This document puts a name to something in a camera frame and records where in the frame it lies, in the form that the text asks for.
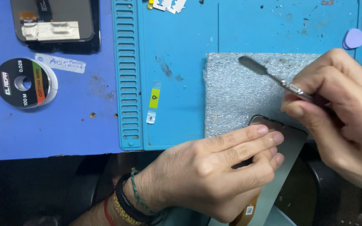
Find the gray foam sheet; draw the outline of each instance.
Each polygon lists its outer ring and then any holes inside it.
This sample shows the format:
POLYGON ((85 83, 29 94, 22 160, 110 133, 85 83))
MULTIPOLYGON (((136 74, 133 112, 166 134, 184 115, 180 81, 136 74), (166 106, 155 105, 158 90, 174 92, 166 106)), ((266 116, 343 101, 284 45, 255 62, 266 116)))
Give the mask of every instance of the gray foam sheet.
POLYGON ((268 76, 257 75, 238 63, 247 55, 268 72, 291 81, 319 54, 208 54, 204 80, 206 86, 205 137, 213 137, 248 126, 251 117, 262 115, 299 129, 304 127, 280 112, 284 89, 268 76))

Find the yellow sticker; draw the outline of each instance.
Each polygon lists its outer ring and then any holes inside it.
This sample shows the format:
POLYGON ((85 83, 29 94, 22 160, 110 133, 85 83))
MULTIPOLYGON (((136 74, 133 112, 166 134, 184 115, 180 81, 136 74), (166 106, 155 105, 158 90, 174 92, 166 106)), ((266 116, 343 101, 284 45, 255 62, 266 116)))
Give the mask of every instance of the yellow sticker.
POLYGON ((150 103, 149 103, 150 108, 157 109, 159 95, 160 95, 159 89, 152 89, 152 95, 150 96, 150 103))

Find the yellow beaded bracelet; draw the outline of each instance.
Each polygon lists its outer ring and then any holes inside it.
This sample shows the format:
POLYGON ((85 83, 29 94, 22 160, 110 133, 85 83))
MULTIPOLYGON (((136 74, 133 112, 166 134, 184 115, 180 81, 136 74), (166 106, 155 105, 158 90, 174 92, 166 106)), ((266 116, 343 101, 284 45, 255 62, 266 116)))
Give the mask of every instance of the yellow beaded bracelet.
POLYGON ((124 209, 121 207, 121 205, 118 202, 118 198, 117 198, 117 193, 114 193, 113 195, 114 197, 114 206, 115 209, 117 210, 117 212, 119 213, 119 215, 130 225, 132 226, 139 226, 142 225, 143 223, 136 221, 135 219, 131 218, 127 213, 125 213, 124 209))

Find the qr code sticker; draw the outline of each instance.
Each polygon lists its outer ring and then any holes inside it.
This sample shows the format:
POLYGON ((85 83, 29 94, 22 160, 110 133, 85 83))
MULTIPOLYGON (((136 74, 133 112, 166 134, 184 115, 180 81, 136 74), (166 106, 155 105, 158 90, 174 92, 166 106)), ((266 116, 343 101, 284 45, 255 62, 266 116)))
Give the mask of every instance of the qr code sticker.
POLYGON ((245 211, 245 215, 251 215, 254 210, 253 206, 247 207, 247 211, 245 211))

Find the fingernail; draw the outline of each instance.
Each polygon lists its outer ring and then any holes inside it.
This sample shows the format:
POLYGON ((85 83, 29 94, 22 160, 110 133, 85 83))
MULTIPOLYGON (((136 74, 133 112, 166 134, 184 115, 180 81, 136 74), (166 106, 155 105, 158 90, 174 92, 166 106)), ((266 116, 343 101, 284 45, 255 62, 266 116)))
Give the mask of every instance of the fingernail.
POLYGON ((286 110, 286 113, 294 118, 299 118, 302 117, 304 115, 304 111, 301 107, 299 106, 293 106, 288 108, 288 110, 286 110))
POLYGON ((276 144, 281 144, 284 141, 284 137, 281 133, 276 133, 273 135, 273 140, 276 144))
POLYGON ((262 127, 260 127, 260 128, 258 129, 258 133, 259 133, 260 135, 267 134, 268 132, 269 132, 269 129, 268 129, 268 127, 266 127, 266 126, 262 126, 262 127))
POLYGON ((277 147, 270 148, 270 152, 272 152, 272 155, 275 156, 275 154, 278 152, 277 147))
POLYGON ((276 162, 278 163, 278 165, 281 166, 283 161, 284 161, 284 156, 282 154, 278 154, 276 156, 276 162))

